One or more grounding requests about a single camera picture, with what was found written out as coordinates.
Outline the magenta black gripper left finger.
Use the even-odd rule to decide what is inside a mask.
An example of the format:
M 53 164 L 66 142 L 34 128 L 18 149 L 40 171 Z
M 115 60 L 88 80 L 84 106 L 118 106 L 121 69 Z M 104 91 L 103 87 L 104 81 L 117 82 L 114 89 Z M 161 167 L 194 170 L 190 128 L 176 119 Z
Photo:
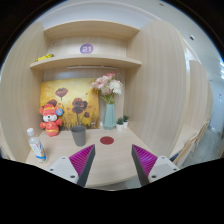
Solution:
M 95 145 L 90 145 L 70 157 L 62 156 L 54 162 L 48 171 L 78 186 L 86 185 L 95 157 Z

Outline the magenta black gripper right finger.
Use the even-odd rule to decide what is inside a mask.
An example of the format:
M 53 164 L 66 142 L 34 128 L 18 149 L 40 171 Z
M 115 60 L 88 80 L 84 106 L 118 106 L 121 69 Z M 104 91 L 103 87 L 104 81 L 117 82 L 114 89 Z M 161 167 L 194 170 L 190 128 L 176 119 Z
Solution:
M 166 156 L 157 157 L 137 145 L 132 145 L 131 154 L 141 186 L 146 186 L 179 170 Z

